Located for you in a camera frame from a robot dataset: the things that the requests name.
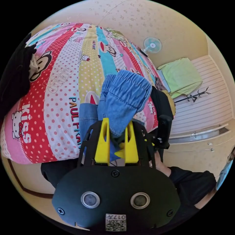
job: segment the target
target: screw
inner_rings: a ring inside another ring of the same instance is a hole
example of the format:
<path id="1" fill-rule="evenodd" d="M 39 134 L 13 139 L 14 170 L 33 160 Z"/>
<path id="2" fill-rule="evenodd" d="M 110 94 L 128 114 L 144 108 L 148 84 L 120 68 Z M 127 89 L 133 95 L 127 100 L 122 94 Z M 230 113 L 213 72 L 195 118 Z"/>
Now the screw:
<path id="1" fill-rule="evenodd" d="M 120 174 L 120 173 L 119 173 L 119 171 L 117 171 L 117 170 L 114 170 L 114 171 L 111 172 L 111 176 L 112 176 L 112 177 L 118 177 L 119 174 Z"/>
<path id="2" fill-rule="evenodd" d="M 173 212 L 174 212 L 173 210 L 169 210 L 166 214 L 167 217 L 171 217 L 173 215 Z"/>
<path id="3" fill-rule="evenodd" d="M 58 211 L 58 213 L 59 214 L 61 214 L 61 215 L 64 215 L 65 214 L 65 212 L 64 212 L 64 210 L 62 209 L 62 208 L 57 208 L 57 211 Z"/>

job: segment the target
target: wall-mounted fan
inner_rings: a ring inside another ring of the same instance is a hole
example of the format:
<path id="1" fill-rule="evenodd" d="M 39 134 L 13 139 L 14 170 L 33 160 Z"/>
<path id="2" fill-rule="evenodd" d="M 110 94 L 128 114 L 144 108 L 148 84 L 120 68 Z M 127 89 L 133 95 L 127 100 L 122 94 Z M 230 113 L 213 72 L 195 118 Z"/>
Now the wall-mounted fan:
<path id="1" fill-rule="evenodd" d="M 161 41 L 155 37 L 147 37 L 144 40 L 143 45 L 144 45 L 144 49 L 141 50 L 141 52 L 145 56 L 148 56 L 147 52 L 158 53 L 162 49 Z"/>

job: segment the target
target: coat rack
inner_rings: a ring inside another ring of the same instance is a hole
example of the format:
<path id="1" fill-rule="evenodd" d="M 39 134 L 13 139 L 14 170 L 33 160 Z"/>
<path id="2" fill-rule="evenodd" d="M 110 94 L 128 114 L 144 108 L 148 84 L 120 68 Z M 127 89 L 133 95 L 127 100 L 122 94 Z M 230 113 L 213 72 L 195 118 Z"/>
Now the coat rack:
<path id="1" fill-rule="evenodd" d="M 208 88 L 206 88 L 206 90 L 203 91 L 203 92 L 201 92 L 201 93 L 199 93 L 199 90 L 198 90 L 198 93 L 197 93 L 196 95 L 190 95 L 189 97 L 188 97 L 188 95 L 187 95 L 187 98 L 184 98 L 184 99 L 182 99 L 182 100 L 178 100 L 178 101 L 176 101 L 175 103 L 178 103 L 178 102 L 183 101 L 183 100 L 188 100 L 188 101 L 190 101 L 190 99 L 192 99 L 193 102 L 195 102 L 198 97 L 201 98 L 201 95 L 202 95 L 202 94 L 211 94 L 211 93 L 207 92 Z"/>

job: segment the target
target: colorful bedspread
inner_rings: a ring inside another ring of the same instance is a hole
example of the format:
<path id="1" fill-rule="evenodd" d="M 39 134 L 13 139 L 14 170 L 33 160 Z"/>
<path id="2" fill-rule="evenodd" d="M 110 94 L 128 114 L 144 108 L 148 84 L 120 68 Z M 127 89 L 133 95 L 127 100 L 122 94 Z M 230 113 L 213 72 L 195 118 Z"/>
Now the colorful bedspread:
<path id="1" fill-rule="evenodd" d="M 30 91 L 6 115 L 1 154 L 20 164 L 77 158 L 81 146 L 80 103 L 98 104 L 105 76 L 121 69 L 138 73 L 164 87 L 152 62 L 128 39 L 113 31 L 82 23 L 62 23 L 34 35 L 38 72 Z M 157 128 L 151 98 L 136 119 L 148 132 Z"/>

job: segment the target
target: green towel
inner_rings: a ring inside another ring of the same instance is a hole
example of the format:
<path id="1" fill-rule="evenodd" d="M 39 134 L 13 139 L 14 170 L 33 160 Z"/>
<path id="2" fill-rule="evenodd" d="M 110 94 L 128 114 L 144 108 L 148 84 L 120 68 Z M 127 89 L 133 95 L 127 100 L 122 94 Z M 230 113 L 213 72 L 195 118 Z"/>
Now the green towel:
<path id="1" fill-rule="evenodd" d="M 178 59 L 158 67 L 171 89 L 172 99 L 189 95 L 202 84 L 202 78 L 188 58 Z"/>

